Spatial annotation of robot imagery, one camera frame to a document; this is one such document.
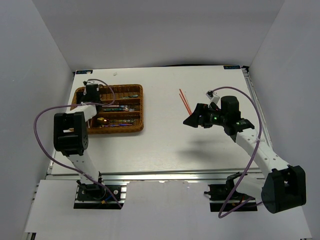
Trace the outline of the iridescent purple spoon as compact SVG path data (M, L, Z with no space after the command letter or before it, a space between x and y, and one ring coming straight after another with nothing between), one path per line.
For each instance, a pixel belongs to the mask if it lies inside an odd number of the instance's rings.
M102 124L99 126L99 128L120 128L120 127L129 127L133 126L132 123L120 123L120 124Z

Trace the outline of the dark handle fork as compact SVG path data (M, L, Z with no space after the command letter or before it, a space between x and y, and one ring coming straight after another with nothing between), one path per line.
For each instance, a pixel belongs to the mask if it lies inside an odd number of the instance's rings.
M118 119L139 119L141 115L139 113L113 114L112 117Z

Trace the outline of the iridescent ornate handle spoon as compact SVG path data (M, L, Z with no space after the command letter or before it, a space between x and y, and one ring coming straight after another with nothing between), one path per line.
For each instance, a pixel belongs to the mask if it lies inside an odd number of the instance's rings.
M100 125L121 125L121 124L133 124L134 119L107 119L104 117L98 117L96 119L97 123Z

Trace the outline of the teal handle fork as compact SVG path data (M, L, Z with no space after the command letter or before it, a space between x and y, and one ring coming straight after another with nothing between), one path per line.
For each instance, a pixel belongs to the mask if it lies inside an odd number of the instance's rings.
M135 112L134 108L103 108L102 112Z

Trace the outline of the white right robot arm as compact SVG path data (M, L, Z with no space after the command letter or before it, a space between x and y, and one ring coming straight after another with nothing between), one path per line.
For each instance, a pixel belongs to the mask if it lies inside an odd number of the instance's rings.
M303 206L307 202L306 173L299 165L292 166L260 139L254 125L241 117L235 96L212 97L210 104L199 103L183 121L189 127L223 127L224 132L240 146L259 167L265 180L245 171L227 177L223 190L207 192L212 200L218 196L236 200L245 195L260 200L272 214Z

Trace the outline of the orange chopstick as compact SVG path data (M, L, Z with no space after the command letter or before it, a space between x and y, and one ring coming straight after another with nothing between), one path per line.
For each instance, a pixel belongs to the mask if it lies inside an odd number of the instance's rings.
M185 100L184 96L181 93L179 94L179 96L180 96L180 98L181 98L181 100L182 100L182 102L183 102L188 114L191 115L192 112L191 112L190 107L189 107L187 101Z
M181 98L181 100L182 100L182 102L183 102L188 114L191 115L192 111L191 111L190 105L189 105L188 100L185 97L185 95L184 95L184 93L183 93L183 91L181 89L179 89L179 96L180 96L180 98Z

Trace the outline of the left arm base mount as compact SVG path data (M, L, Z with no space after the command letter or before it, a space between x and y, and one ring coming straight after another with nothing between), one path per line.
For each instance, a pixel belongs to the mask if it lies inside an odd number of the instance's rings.
M105 184L105 187L90 182L76 181L75 210L120 210L125 201L124 185Z

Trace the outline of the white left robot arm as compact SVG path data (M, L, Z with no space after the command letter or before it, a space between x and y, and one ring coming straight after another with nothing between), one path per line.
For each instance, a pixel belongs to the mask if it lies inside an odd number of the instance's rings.
M88 188L90 196L99 200L105 196L106 187L97 182L100 173L87 153L89 146L87 122L97 115L96 103L101 103L99 86L88 83L79 106L54 115L53 143L55 150L67 157L73 167L80 171L80 183L91 184Z

